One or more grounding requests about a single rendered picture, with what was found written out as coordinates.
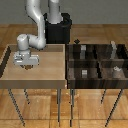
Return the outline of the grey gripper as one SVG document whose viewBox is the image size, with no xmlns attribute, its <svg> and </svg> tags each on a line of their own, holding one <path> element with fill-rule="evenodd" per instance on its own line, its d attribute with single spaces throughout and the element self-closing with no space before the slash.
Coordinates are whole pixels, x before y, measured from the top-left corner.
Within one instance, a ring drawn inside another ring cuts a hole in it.
<svg viewBox="0 0 128 128">
<path fill-rule="evenodd" d="M 29 50 L 17 51 L 14 53 L 13 63 L 15 65 L 38 65 L 39 56 L 32 55 Z"/>
</svg>

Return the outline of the brown loaf of bread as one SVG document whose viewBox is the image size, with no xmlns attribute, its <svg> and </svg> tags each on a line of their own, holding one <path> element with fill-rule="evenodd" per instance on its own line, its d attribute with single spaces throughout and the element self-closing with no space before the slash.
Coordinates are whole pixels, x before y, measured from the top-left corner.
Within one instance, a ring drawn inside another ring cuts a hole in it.
<svg viewBox="0 0 128 128">
<path fill-rule="evenodd" d="M 29 69 L 32 69 L 32 68 L 33 68 L 33 65 L 25 65 L 26 70 L 29 70 Z"/>
</svg>

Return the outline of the dark wooden compartment bin table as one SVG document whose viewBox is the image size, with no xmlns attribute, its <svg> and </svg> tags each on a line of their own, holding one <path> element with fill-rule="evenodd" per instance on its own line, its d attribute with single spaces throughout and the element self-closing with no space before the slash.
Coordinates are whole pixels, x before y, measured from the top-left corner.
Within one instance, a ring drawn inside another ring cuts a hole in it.
<svg viewBox="0 0 128 128">
<path fill-rule="evenodd" d="M 80 59 L 81 45 L 86 45 L 85 59 Z M 118 97 L 128 89 L 128 50 L 124 44 L 116 44 L 114 59 L 111 59 L 111 44 L 68 44 L 66 52 L 67 88 L 74 96 L 76 89 L 119 89 Z M 113 68 L 121 68 L 119 73 Z M 88 71 L 82 78 L 82 70 Z"/>
</svg>

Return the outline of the light wooden bin table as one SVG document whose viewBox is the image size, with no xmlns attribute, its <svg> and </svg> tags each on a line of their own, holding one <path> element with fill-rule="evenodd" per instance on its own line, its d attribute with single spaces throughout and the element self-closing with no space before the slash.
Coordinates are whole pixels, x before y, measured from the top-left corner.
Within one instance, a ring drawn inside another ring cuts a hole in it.
<svg viewBox="0 0 128 128">
<path fill-rule="evenodd" d="M 0 89 L 64 89 L 65 88 L 65 46 L 47 44 L 38 51 L 39 64 L 25 70 L 13 63 L 13 55 L 18 50 L 15 44 L 7 45 L 0 58 Z"/>
</svg>

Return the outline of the tall grey box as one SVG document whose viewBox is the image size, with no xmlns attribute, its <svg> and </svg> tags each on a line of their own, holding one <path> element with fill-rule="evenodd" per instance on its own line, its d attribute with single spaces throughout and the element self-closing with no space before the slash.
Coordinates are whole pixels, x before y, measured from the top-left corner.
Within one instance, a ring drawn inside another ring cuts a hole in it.
<svg viewBox="0 0 128 128">
<path fill-rule="evenodd" d="M 81 45 L 80 59 L 85 59 L 86 45 Z"/>
</svg>

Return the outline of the small grey cube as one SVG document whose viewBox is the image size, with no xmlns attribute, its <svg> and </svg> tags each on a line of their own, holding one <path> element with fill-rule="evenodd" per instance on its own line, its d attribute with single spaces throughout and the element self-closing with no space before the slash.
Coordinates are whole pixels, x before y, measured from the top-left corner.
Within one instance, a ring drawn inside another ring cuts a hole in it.
<svg viewBox="0 0 128 128">
<path fill-rule="evenodd" d="M 87 78 L 87 76 L 88 76 L 88 71 L 82 70 L 82 78 Z"/>
</svg>

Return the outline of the tall grey bottle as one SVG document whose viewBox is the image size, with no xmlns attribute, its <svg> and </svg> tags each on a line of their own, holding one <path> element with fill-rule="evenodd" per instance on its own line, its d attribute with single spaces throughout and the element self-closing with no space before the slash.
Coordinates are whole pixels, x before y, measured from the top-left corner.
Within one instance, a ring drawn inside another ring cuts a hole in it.
<svg viewBox="0 0 128 128">
<path fill-rule="evenodd" d="M 111 45 L 112 45 L 111 59 L 114 59 L 115 55 L 116 55 L 117 47 L 116 47 L 116 43 L 114 41 L 111 41 Z"/>
</svg>

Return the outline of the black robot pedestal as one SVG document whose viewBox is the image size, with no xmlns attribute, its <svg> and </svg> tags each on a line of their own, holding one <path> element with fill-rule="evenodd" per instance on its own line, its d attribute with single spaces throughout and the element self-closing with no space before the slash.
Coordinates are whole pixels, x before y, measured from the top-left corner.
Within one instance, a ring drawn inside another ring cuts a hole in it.
<svg viewBox="0 0 128 128">
<path fill-rule="evenodd" d="M 70 29 L 72 20 L 68 13 L 62 13 L 63 20 L 57 24 L 49 23 L 47 14 L 44 14 L 45 38 L 47 44 L 68 44 L 70 42 Z"/>
</svg>

